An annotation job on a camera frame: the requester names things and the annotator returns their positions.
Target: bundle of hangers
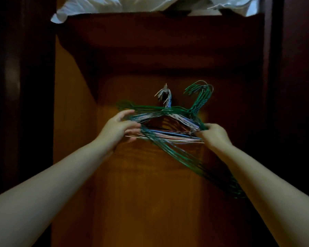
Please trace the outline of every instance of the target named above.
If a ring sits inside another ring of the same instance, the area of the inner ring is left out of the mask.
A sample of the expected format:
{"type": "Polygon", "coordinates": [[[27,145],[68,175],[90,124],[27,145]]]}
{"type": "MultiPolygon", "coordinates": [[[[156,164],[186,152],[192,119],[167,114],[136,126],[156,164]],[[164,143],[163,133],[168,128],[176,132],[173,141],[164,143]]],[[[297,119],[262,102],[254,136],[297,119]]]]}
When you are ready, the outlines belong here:
{"type": "Polygon", "coordinates": [[[205,81],[197,81],[187,87],[184,92],[189,96],[194,93],[198,93],[198,97],[192,107],[190,109],[179,106],[172,107],[172,93],[168,89],[167,85],[165,85],[164,88],[155,95],[158,96],[160,101],[165,99],[164,107],[138,106],[130,101],[121,101],[118,104],[118,108],[119,110],[135,110],[136,115],[131,116],[129,119],[142,124],[141,133],[136,137],[150,140],[173,158],[189,167],[193,172],[210,180],[223,191],[231,192],[235,195],[235,197],[244,197],[245,194],[243,190],[232,175],[230,175],[227,179],[228,181],[224,181],[215,173],[214,170],[207,169],[199,159],[177,146],[177,144],[203,143],[201,138],[196,137],[195,135],[195,132],[198,130],[206,130],[205,125],[198,118],[198,112],[200,108],[208,101],[212,95],[212,92],[212,85],[207,84],[205,81]],[[182,128],[183,131],[174,126],[172,126],[174,130],[148,128],[150,120],[163,116],[169,117],[174,121],[178,121],[179,128],[182,128]]]}

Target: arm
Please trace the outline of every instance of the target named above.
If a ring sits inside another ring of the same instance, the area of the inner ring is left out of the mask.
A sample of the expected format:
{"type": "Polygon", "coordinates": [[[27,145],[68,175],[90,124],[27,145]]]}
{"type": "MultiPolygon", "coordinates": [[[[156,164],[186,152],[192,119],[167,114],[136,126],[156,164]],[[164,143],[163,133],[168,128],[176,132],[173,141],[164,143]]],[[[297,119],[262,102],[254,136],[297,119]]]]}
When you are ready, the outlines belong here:
{"type": "Polygon", "coordinates": [[[280,247],[309,247],[309,196],[234,147],[217,124],[199,132],[226,163],[280,247]]]}
{"type": "Polygon", "coordinates": [[[33,245],[125,133],[140,132],[140,124],[121,121],[133,112],[118,113],[93,142],[0,195],[0,246],[33,245]]]}

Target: hand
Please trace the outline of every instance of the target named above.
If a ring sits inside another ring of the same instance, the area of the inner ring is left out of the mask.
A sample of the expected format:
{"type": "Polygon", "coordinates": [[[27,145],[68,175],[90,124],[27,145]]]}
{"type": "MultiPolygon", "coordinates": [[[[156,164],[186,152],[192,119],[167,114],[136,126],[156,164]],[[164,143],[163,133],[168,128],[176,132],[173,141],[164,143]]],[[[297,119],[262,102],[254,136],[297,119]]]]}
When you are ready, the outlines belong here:
{"type": "Polygon", "coordinates": [[[225,129],[218,124],[205,124],[208,130],[197,132],[197,137],[204,140],[206,146],[214,151],[226,145],[232,145],[225,129]]]}
{"type": "MultiPolygon", "coordinates": [[[[133,112],[135,111],[124,110],[109,119],[95,141],[101,142],[105,146],[107,152],[111,152],[125,135],[140,133],[141,124],[131,120],[122,121],[125,116],[131,115],[133,112]]],[[[129,137],[125,142],[130,143],[135,140],[135,137],[129,137]]]]}

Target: forearm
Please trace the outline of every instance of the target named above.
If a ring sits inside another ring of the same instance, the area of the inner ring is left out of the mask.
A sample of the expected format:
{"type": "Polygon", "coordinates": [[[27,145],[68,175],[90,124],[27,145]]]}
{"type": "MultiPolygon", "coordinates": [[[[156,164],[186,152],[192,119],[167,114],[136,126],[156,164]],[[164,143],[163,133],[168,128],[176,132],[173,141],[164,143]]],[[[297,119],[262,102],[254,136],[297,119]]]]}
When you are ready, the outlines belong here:
{"type": "Polygon", "coordinates": [[[232,145],[213,151],[227,164],[280,246],[309,246],[309,196],[232,145]]]}
{"type": "Polygon", "coordinates": [[[106,153],[105,145],[94,141],[1,194],[0,246],[31,246],[106,153]]]}

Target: wooden wardrobe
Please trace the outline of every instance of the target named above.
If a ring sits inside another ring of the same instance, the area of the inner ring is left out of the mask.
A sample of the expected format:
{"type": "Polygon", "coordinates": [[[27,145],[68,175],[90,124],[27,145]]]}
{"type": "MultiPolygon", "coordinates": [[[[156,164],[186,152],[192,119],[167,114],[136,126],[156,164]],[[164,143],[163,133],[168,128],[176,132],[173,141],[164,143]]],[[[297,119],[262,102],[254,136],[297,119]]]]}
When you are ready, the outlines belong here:
{"type": "MultiPolygon", "coordinates": [[[[49,22],[56,0],[25,2],[0,1],[7,10],[0,13],[5,28],[0,38],[8,38],[0,53],[10,59],[0,58],[0,68],[19,70],[18,78],[0,71],[5,97],[0,96],[0,108],[6,111],[0,113],[0,192],[92,141],[118,112],[119,100],[157,105],[154,95],[167,83],[173,104],[190,107],[194,97],[183,95],[184,89],[205,80],[214,93],[200,110],[202,120],[222,125],[237,147],[309,194],[309,163],[300,170],[300,162],[309,159],[309,136],[302,134],[309,128],[294,127],[290,120],[302,121],[287,108],[295,105],[291,95],[307,97],[295,109],[309,118],[309,74],[302,75],[292,67],[295,62],[284,58],[293,57],[288,46],[297,47],[300,37],[291,33],[286,19],[292,12],[288,7],[300,5],[296,0],[263,0],[264,11],[247,18],[228,10],[201,17],[92,14],[69,17],[60,25],[49,22]],[[27,8],[15,11],[16,5],[27,8]],[[283,30],[283,21],[289,30],[283,30]],[[307,84],[298,81],[301,77],[307,84]],[[302,151],[292,139],[306,140],[302,151]],[[39,155],[43,159],[34,166],[39,155]]],[[[309,9],[302,5],[300,10],[309,9]]],[[[300,34],[302,23],[294,24],[300,34]]],[[[303,39],[309,43],[309,35],[303,39]]],[[[301,47],[295,59],[309,62],[308,46],[301,47]]],[[[205,147],[188,150],[226,171],[205,147]]],[[[275,245],[247,199],[224,193],[142,140],[118,146],[35,244],[275,245]]]]}

